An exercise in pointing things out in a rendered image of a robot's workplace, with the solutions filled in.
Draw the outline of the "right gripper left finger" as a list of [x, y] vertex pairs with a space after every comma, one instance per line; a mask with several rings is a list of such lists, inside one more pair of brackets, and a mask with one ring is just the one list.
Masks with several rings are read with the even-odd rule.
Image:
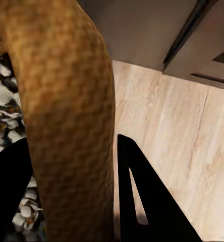
[[0, 242], [9, 232], [20, 202], [33, 178], [27, 138], [0, 152]]

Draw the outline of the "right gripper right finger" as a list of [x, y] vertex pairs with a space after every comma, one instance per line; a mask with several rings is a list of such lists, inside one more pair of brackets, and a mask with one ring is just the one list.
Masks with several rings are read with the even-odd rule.
[[[202, 242], [137, 143], [118, 134], [121, 242]], [[130, 172], [149, 225], [137, 222]]]

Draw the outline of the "popcorn bag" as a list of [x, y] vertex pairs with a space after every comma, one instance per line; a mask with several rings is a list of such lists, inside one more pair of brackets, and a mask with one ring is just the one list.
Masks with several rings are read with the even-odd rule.
[[115, 242], [116, 98], [104, 38], [76, 0], [0, 0], [47, 242]]

